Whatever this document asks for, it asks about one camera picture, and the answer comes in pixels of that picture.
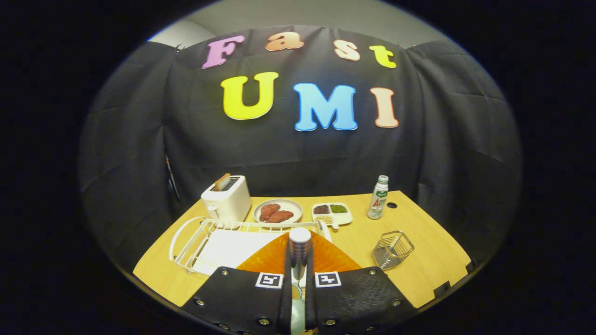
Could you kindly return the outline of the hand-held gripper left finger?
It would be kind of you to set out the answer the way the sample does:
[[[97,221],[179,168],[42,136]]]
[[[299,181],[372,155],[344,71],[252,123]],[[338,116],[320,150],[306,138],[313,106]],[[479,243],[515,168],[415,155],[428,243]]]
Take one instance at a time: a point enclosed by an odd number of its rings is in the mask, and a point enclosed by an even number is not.
[[[289,234],[279,234],[240,265],[219,266],[182,305],[214,331],[234,335],[291,333]]]

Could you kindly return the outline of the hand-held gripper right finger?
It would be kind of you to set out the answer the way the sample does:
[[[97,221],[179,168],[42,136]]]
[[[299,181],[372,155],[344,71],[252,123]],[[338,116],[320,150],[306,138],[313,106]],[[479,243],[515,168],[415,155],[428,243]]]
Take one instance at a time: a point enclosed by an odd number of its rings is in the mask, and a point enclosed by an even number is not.
[[[307,255],[305,324],[316,335],[387,335],[417,309],[379,267],[362,267],[320,234]]]

